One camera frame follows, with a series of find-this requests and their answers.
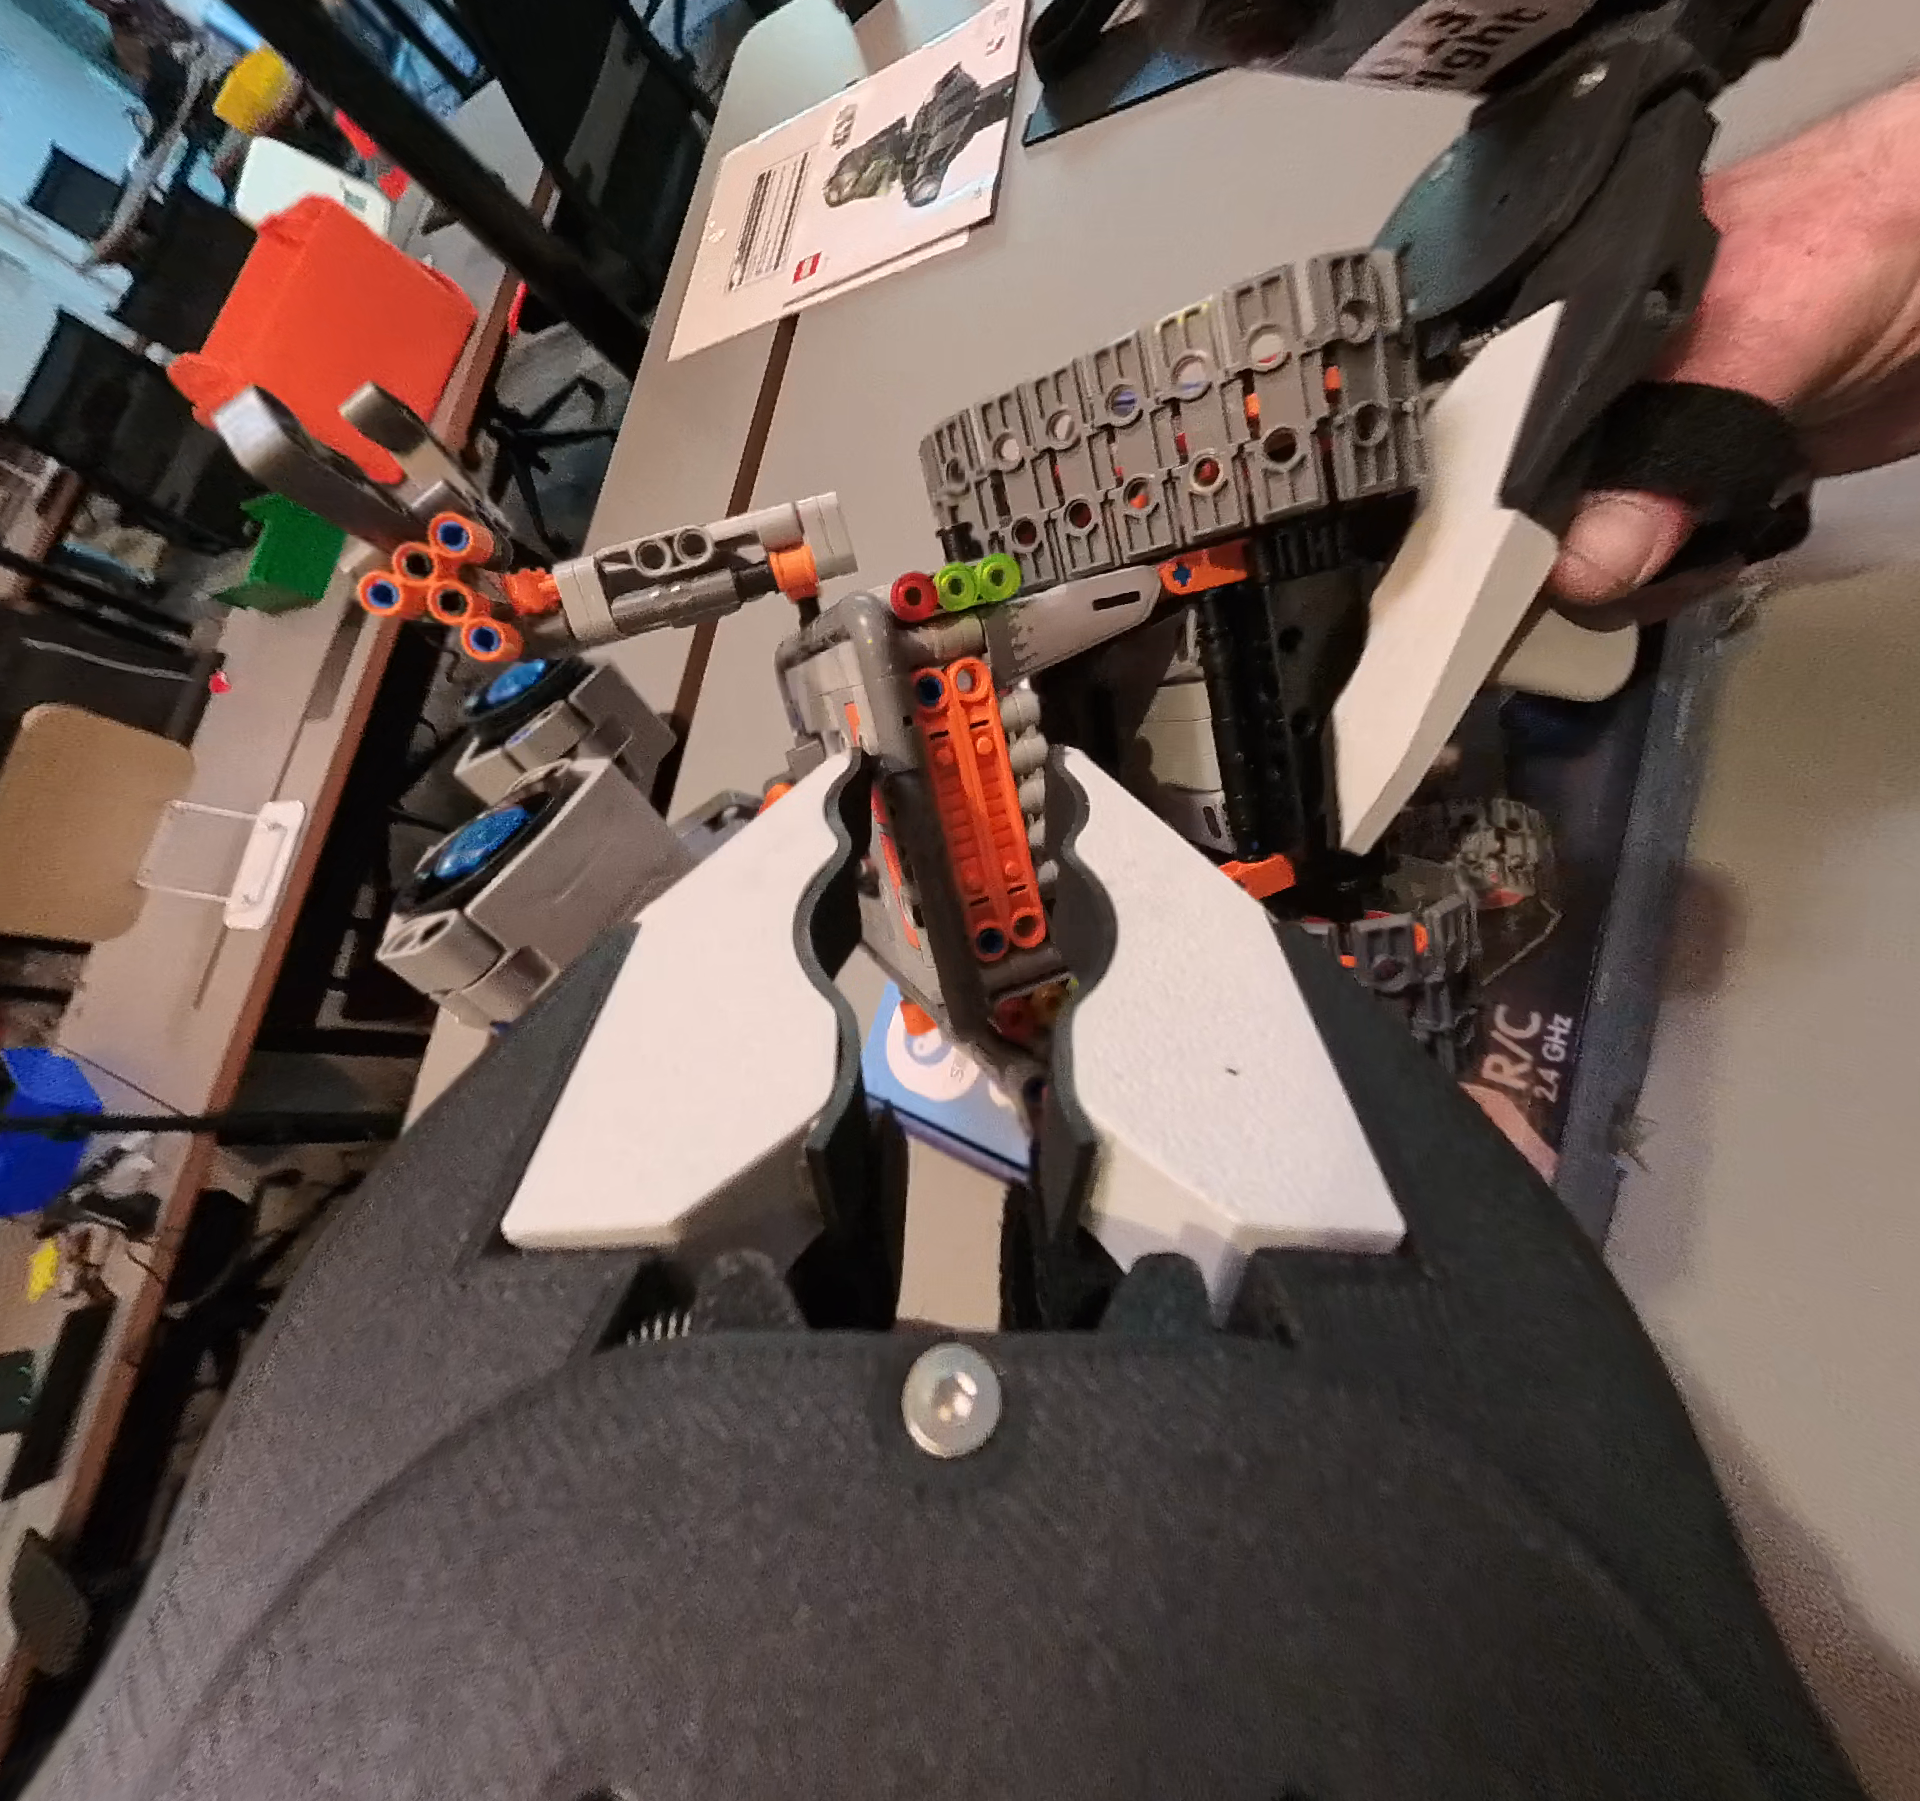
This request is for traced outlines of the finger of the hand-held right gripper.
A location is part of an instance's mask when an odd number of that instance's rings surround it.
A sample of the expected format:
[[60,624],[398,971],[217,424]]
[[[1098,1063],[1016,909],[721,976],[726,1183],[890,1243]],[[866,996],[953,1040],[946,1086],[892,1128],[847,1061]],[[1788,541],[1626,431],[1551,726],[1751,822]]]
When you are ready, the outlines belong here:
[[1630,684],[1638,656],[1638,624],[1591,628],[1537,603],[1500,661],[1500,688],[1533,698],[1602,702]]
[[1500,490],[1560,316],[1502,331],[1427,414],[1427,479],[1331,708],[1347,854],[1380,843],[1546,586],[1556,537]]

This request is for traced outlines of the beige chair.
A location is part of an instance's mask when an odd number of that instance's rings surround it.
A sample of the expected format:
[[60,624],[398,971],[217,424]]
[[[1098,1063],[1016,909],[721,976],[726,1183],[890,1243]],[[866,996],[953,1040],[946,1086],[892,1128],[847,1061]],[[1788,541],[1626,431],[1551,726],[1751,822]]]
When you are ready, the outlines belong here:
[[84,947],[129,933],[137,870],[191,781],[175,739],[66,702],[29,708],[3,769],[3,933]]

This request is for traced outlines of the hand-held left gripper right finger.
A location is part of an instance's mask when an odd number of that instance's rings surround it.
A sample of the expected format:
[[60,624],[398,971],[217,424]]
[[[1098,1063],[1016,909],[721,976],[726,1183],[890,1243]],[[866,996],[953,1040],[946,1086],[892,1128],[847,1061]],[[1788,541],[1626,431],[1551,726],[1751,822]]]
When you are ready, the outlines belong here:
[[1085,751],[1046,764],[1052,1031],[1037,1217],[1113,1261],[1383,1256],[1401,1212],[1271,920]]

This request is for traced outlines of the printed instruction booklet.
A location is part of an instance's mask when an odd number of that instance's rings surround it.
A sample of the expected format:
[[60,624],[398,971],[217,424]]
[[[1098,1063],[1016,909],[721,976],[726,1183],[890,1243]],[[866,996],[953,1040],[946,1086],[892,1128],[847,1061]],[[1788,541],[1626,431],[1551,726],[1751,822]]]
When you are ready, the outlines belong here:
[[992,219],[1027,13],[1029,0],[995,0],[731,149],[666,356],[683,359],[776,324]]

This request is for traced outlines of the black pole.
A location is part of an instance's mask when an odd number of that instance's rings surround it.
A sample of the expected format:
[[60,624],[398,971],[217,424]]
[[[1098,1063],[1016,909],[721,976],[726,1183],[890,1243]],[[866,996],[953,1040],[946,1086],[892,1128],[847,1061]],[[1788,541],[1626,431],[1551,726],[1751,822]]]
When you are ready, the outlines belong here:
[[612,367],[633,376],[639,320],[595,279],[529,204],[375,63],[322,0],[218,0],[278,50],[311,88],[369,136],[467,230],[571,324]]

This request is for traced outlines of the orange plastic bin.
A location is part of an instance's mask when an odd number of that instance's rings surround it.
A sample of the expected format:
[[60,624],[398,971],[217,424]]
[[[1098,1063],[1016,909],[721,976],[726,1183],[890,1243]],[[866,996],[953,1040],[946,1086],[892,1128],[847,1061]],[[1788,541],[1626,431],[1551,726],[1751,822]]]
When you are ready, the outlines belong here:
[[269,215],[202,348],[166,366],[196,417],[256,386],[369,479],[392,485],[396,460],[361,437],[343,402],[378,384],[421,422],[475,326],[450,279],[372,233],[343,204],[308,196]]

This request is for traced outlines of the green plastic bin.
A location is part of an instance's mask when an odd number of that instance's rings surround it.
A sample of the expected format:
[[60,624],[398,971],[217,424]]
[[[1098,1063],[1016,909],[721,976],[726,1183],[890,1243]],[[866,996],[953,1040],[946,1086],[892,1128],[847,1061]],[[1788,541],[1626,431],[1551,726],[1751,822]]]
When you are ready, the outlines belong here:
[[209,574],[207,600],[226,608],[285,615],[324,603],[348,534],[280,492],[242,505],[247,545]]

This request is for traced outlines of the clear acrylic stand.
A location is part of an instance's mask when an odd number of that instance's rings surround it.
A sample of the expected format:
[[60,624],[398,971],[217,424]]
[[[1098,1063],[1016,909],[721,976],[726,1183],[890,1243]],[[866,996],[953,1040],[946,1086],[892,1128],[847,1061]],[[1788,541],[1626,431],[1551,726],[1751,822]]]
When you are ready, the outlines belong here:
[[203,904],[228,933],[261,933],[278,913],[306,829],[301,800],[256,807],[170,800],[132,886],[144,898]]

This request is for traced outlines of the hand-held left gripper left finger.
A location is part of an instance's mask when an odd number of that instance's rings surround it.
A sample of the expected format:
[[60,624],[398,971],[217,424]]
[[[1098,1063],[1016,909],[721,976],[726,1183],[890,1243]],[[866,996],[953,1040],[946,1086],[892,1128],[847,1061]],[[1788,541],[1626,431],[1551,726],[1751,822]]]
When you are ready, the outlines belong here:
[[502,1214],[526,1253],[753,1246],[862,1222],[871,759],[842,751],[651,902]]

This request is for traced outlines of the grey desk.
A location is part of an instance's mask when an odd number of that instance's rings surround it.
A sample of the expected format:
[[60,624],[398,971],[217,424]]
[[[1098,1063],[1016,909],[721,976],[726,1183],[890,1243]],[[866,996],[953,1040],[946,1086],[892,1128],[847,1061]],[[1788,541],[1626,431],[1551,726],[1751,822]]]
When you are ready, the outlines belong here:
[[[1352,246],[1451,93],[1222,74],[1025,149],[956,253],[651,353],[591,525],[840,492],[922,565],[919,444],[969,396],[1275,261]],[[1780,1624],[1878,1796],[1915,1796],[1915,467],[1818,494],[1721,652],[1705,779],[1606,1256],[1669,1358]]]

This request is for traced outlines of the blue plastic bin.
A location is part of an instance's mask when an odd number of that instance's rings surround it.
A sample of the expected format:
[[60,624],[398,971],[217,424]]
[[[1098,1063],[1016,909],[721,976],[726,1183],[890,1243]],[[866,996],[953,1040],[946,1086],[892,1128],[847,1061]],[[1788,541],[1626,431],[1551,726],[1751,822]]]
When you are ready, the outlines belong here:
[[[3,1118],[82,1118],[102,1112],[84,1063],[56,1049],[3,1049]],[[82,1170],[88,1131],[3,1131],[3,1219],[29,1217],[59,1201]]]

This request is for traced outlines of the tracked building-block toy robot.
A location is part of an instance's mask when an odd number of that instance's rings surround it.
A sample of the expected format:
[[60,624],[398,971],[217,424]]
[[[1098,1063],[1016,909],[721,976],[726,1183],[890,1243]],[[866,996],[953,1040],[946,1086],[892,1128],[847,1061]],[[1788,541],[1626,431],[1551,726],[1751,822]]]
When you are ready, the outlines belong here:
[[1427,466],[1395,255],[1269,268],[963,410],[922,449],[948,561],[829,607],[857,566],[832,494],[556,561],[403,401],[366,379],[334,411],[392,479],[256,384],[213,390],[209,425],[372,548],[372,617],[428,619],[482,670],[458,776],[486,811],[423,854],[377,951],[446,1013],[515,1020],[691,859],[638,811],[669,726],[591,652],[779,595],[797,624],[772,655],[790,750],[767,796],[869,761],[861,938],[916,1028],[1043,1051],[1069,995],[1043,767],[1072,741],[1461,1059],[1471,882],[1447,839],[1412,868],[1365,843],[1335,781],[1335,698]]

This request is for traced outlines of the person's right hand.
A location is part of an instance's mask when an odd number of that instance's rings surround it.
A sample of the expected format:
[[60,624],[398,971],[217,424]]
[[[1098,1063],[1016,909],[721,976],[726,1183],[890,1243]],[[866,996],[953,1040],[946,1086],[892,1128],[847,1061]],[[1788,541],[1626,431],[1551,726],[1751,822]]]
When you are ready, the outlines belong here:
[[1719,230],[1692,322],[1649,369],[1778,410],[1816,479],[1917,449],[1917,78],[1705,181]]

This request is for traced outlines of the blue robot kit box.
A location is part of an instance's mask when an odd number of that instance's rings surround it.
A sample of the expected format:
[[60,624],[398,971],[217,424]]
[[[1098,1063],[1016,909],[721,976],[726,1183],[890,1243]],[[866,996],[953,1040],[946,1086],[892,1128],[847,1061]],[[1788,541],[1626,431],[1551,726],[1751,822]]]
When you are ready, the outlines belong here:
[[1480,692],[1438,781],[1369,854],[1336,848],[1330,712],[1365,628],[1355,582],[1234,579],[1148,600],[1139,572],[949,610],[920,572],[840,607],[877,755],[869,949],[900,1025],[966,1049],[1013,1101],[1027,1170],[1069,971],[1043,763],[1062,739],[1108,764],[1177,836],[1300,924],[1401,1012],[1457,1078],[1564,1131],[1578,1036],[1655,761],[1652,672],[1624,702]]

